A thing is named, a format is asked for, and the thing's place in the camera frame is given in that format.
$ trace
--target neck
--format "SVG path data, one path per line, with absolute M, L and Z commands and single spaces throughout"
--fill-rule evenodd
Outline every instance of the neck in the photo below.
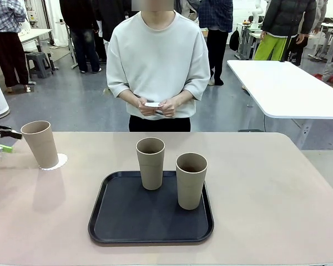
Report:
M 144 22 L 151 28 L 160 28 L 160 26 L 168 26 L 174 19 L 174 11 L 142 11 Z

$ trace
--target cup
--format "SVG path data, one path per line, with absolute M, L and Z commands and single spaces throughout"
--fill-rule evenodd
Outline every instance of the cup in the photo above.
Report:
M 147 137 L 136 144 L 142 185 L 146 190 L 157 190 L 163 182 L 165 143 L 155 137 Z
M 48 169 L 58 163 L 51 124 L 47 121 L 35 121 L 24 125 L 21 133 L 36 158 L 40 168 Z
M 187 153 L 177 158 L 176 179 L 181 208 L 192 210 L 199 206 L 206 171 L 207 160 L 202 155 Z

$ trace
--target cup rim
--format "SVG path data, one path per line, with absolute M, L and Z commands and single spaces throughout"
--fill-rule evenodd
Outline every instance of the cup rim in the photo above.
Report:
M 181 156 L 185 155 L 185 154 L 195 154 L 195 155 L 201 156 L 201 157 L 202 157 L 203 159 L 205 159 L 205 161 L 206 161 L 206 167 L 205 167 L 204 169 L 202 169 L 201 171 L 199 171 L 199 172 L 188 172 L 188 171 L 185 171 L 185 170 L 181 169 L 181 168 L 179 167 L 179 165 L 178 165 L 178 159 L 179 159 Z M 184 153 L 184 154 L 180 154 L 180 155 L 176 158 L 176 160 L 175 160 L 175 165 L 176 165 L 176 167 L 177 167 L 180 171 L 182 171 L 182 172 L 184 172 L 184 173 L 202 173 L 202 172 L 204 172 L 204 171 L 207 170 L 207 167 L 209 166 L 209 162 L 208 162 L 207 159 L 206 159 L 204 156 L 202 156 L 201 154 L 198 154 L 198 153 L 196 153 L 196 152 L 186 152 L 186 153 Z
M 44 130 L 42 130 L 42 131 L 39 131 L 39 132 L 35 132 L 35 133 L 25 133 L 25 132 L 22 131 L 22 129 L 23 129 L 25 126 L 28 126 L 28 125 L 30 125 L 30 124 L 37 123 L 37 122 L 46 122 L 46 123 L 48 123 L 48 126 L 47 126 L 46 129 L 44 129 Z M 24 135 L 34 135 L 34 134 L 38 134 L 38 133 L 45 132 L 45 131 L 48 130 L 50 127 L 51 127 L 51 124 L 50 124 L 50 122 L 48 122 L 48 121 L 44 121 L 44 120 L 32 121 L 32 122 L 27 123 L 27 124 L 25 124 L 25 125 L 23 125 L 23 126 L 21 127 L 21 133 L 24 134 Z
M 138 143 L 140 143 L 141 141 L 146 140 L 146 139 L 156 139 L 156 140 L 160 140 L 160 141 L 163 143 L 163 148 L 162 148 L 160 151 L 155 152 L 155 153 L 153 153 L 153 154 L 146 154 L 145 152 L 140 151 L 140 150 L 137 148 Z M 159 139 L 159 138 L 157 138 L 157 137 L 145 137 L 145 138 L 143 138 L 143 139 L 141 139 L 141 140 L 139 140 L 139 141 L 137 142 L 137 144 L 135 145 L 135 149 L 136 149 L 140 154 L 143 154 L 143 155 L 156 155 L 156 154 L 159 154 L 159 153 L 161 153 L 161 152 L 163 152 L 163 151 L 165 150 L 165 143 L 164 143 L 163 140 L 161 140 L 161 139 Z

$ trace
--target tray rim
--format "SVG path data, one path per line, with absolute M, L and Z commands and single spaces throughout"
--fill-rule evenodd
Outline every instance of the tray rim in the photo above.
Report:
M 209 196 L 208 196 L 208 192 L 207 192 L 206 183 L 204 182 L 204 186 L 203 186 L 201 195 L 203 197 L 204 207 L 206 209 L 205 210 L 206 218 L 207 218 L 209 226 L 208 226 L 208 230 L 205 233 L 205 235 L 202 236 L 200 239 L 179 240 L 179 241 L 118 241 L 118 242 L 117 241 L 101 241 L 101 239 L 96 236 L 95 231 L 94 231 L 94 227 L 96 224 L 96 219 L 94 219 L 94 216 L 95 216 L 94 214 L 96 213 L 96 211 L 99 212 L 101 202 L 103 201 L 103 198 L 105 196 L 105 193 L 104 193 L 103 197 L 100 197 L 100 194 L 101 194 L 102 190 L 106 189 L 108 182 L 110 182 L 111 180 L 113 180 L 115 178 L 121 177 L 122 173 L 132 174 L 132 173 L 140 173 L 140 171 L 116 171 L 116 172 L 109 174 L 106 178 L 104 178 L 104 180 L 101 183 L 98 195 L 96 197 L 94 208 L 92 210 L 92 214 L 91 214 L 91 217 L 90 217 L 89 223 L 88 223 L 88 232 L 89 232 L 89 235 L 92 240 L 94 240 L 95 242 L 97 242 L 99 244 L 199 243 L 199 242 L 206 240 L 207 238 L 209 238 L 211 236 L 213 229 L 214 229 L 214 219 L 213 219 L 213 215 L 212 215 L 212 210 L 211 210 L 211 205 L 210 205 L 210 200 L 209 200 Z M 163 178 L 171 177 L 171 176 L 175 176 L 175 175 L 176 175 L 176 171 L 163 171 Z

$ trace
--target backpack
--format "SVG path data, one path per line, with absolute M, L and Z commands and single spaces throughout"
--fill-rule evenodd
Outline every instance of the backpack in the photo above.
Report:
M 229 48 L 231 48 L 233 51 L 237 51 L 239 46 L 239 39 L 239 32 L 237 28 L 229 39 Z

